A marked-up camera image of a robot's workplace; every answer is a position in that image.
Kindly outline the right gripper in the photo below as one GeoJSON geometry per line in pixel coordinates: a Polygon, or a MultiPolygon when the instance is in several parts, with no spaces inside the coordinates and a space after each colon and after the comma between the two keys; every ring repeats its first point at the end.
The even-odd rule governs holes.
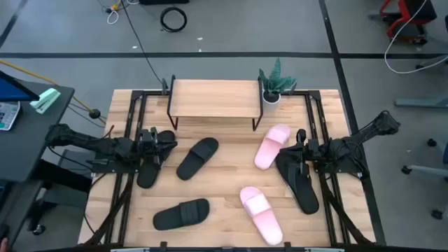
{"type": "Polygon", "coordinates": [[[319,141],[310,139],[308,142],[305,129],[299,129],[296,134],[297,144],[282,148],[282,160],[284,163],[305,163],[306,161],[317,162],[319,160],[319,141]]]}

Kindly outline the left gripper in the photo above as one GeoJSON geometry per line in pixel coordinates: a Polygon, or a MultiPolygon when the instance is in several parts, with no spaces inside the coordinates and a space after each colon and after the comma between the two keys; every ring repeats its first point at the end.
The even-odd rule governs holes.
{"type": "Polygon", "coordinates": [[[142,157],[156,155],[157,161],[165,161],[172,149],[178,145],[175,139],[158,138],[155,127],[141,129],[137,138],[137,150],[142,157]]]}

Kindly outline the pink slide sandal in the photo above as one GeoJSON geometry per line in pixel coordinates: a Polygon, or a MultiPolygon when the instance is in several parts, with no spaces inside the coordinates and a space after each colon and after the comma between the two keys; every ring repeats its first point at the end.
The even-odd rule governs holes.
{"type": "Polygon", "coordinates": [[[269,128],[255,155],[255,166],[261,170],[270,168],[290,135],[291,129],[287,125],[279,124],[269,128]]]}
{"type": "Polygon", "coordinates": [[[239,197],[264,241],[271,246],[279,245],[283,241],[283,232],[265,194],[258,188],[245,187],[239,197]]]}

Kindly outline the black flip-flop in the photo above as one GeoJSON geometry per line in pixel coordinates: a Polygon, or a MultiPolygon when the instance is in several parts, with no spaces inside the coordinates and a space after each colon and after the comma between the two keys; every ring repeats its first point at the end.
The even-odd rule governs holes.
{"type": "Polygon", "coordinates": [[[304,214],[315,214],[319,210],[319,201],[312,187],[309,165],[306,162],[284,163],[281,156],[281,152],[276,156],[276,167],[298,206],[304,214]]]}
{"type": "MultiPolygon", "coordinates": [[[[176,140],[175,134],[170,130],[158,132],[158,138],[176,140]]],[[[156,155],[150,155],[142,158],[143,163],[139,168],[139,174],[136,182],[141,188],[151,188],[158,177],[164,161],[157,161],[156,155]]]]}

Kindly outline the black slide sandal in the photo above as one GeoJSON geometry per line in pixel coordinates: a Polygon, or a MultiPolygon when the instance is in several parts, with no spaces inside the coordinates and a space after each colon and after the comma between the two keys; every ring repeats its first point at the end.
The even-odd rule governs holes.
{"type": "Polygon", "coordinates": [[[183,181],[191,179],[215,154],[219,142],[212,137],[198,141],[178,166],[176,175],[183,181]]]}
{"type": "Polygon", "coordinates": [[[194,199],[157,212],[153,217],[156,230],[172,230],[203,222],[210,212],[207,199],[194,199]]]}

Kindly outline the green plant in white pot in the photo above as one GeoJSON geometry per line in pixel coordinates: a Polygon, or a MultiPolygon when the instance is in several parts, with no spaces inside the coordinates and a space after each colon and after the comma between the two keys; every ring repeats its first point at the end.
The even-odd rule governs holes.
{"type": "Polygon", "coordinates": [[[259,79],[262,83],[263,109],[267,112],[275,111],[281,101],[282,93],[290,90],[292,85],[297,82],[297,79],[291,76],[281,76],[281,60],[279,58],[276,59],[270,75],[267,76],[262,69],[259,69],[259,79]]]}

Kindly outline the mint green stapler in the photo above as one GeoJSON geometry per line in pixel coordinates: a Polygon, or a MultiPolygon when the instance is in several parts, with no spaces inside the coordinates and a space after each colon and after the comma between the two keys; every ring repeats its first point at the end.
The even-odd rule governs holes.
{"type": "Polygon", "coordinates": [[[55,88],[50,88],[39,95],[38,101],[31,101],[29,105],[39,114],[44,114],[53,103],[59,98],[61,93],[55,88]]]}

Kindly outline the dark grey side desk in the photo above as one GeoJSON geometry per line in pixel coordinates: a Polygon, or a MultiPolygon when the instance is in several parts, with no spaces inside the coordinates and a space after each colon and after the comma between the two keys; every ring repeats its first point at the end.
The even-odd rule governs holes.
{"type": "Polygon", "coordinates": [[[91,180],[72,171],[49,162],[39,168],[49,127],[60,122],[74,95],[72,87],[58,87],[57,90],[60,97],[43,115],[26,101],[12,130],[0,132],[0,180],[13,184],[0,207],[0,225],[9,227],[10,246],[14,245],[44,181],[84,193],[90,189],[91,180]]]}

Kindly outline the grey desk foot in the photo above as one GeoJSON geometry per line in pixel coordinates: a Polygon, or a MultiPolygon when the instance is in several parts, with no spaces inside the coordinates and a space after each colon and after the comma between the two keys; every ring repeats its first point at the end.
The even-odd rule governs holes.
{"type": "Polygon", "coordinates": [[[394,105],[398,107],[448,109],[448,95],[418,99],[398,98],[394,100],[394,105]]]}

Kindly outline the white calculator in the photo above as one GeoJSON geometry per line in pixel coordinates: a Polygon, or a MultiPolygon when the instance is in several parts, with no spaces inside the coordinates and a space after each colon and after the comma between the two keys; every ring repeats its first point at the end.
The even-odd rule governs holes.
{"type": "Polygon", "coordinates": [[[19,101],[0,102],[0,131],[9,131],[21,109],[19,101]]]}

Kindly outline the monitor with blue screen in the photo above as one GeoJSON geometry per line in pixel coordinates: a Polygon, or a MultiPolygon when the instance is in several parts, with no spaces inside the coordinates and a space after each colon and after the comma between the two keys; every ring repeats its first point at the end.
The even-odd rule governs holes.
{"type": "Polygon", "coordinates": [[[0,102],[32,102],[39,96],[16,81],[12,76],[0,71],[0,102]]]}

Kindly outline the grey chair leg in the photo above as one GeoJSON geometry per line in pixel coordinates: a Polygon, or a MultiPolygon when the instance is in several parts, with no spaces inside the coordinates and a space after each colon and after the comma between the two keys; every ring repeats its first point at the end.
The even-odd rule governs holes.
{"type": "Polygon", "coordinates": [[[428,69],[437,66],[448,66],[448,55],[441,55],[435,58],[426,59],[415,66],[416,70],[428,69]]]}

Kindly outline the red and black cart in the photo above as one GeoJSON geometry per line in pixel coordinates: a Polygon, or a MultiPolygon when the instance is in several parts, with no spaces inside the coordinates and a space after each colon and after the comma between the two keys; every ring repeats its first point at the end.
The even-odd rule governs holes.
{"type": "Polygon", "coordinates": [[[393,0],[384,0],[378,11],[368,15],[371,20],[380,20],[388,25],[386,35],[392,40],[408,41],[424,46],[426,38],[425,25],[438,16],[431,0],[397,0],[398,11],[386,12],[393,0]]]}

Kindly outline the black metal table frame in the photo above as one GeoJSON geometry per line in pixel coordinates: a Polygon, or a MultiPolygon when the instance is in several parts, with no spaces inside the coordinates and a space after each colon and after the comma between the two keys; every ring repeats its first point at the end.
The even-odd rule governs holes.
{"type": "MultiPolygon", "coordinates": [[[[155,90],[114,90],[107,126],[115,125],[112,135],[122,136],[128,119],[131,98],[147,91],[143,128],[157,127],[158,131],[173,130],[167,115],[169,95],[155,90]]],[[[161,172],[150,189],[137,185],[134,177],[129,203],[124,242],[125,246],[159,247],[167,242],[168,249],[206,247],[270,247],[258,233],[249,215],[243,209],[239,192],[246,186],[259,188],[274,208],[283,231],[283,241],[292,246],[329,246],[330,235],[321,194],[319,175],[310,164],[312,185],[319,201],[319,210],[311,215],[302,213],[292,192],[282,180],[275,166],[260,170],[253,159],[267,130],[275,124],[287,124],[292,129],[289,145],[295,143],[295,133],[305,128],[307,137],[312,135],[307,110],[311,102],[319,143],[323,142],[318,103],[321,102],[329,136],[343,137],[349,133],[338,90],[310,90],[287,92],[279,108],[264,112],[257,130],[249,125],[251,119],[243,118],[180,118],[175,131],[178,146],[173,149],[161,172]],[[214,137],[219,142],[218,151],[196,175],[182,181],[176,169],[197,141],[214,137]],[[206,198],[210,213],[203,223],[175,230],[157,231],[153,216],[179,202],[206,198]]],[[[379,214],[371,207],[374,196],[371,182],[361,181],[350,174],[337,175],[342,205],[347,215],[362,234],[372,242],[384,245],[385,238],[379,223],[379,214]]],[[[92,228],[99,228],[111,208],[116,175],[108,174],[97,182],[89,194],[85,214],[92,228]]]]}

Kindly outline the wooden shelf with black frame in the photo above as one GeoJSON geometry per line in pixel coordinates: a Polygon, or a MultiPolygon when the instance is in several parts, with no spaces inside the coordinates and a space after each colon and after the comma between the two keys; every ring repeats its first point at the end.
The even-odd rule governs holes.
{"type": "Polygon", "coordinates": [[[174,129],[179,118],[250,118],[256,131],[263,118],[263,85],[258,80],[180,79],[171,77],[167,115],[174,129]]]}

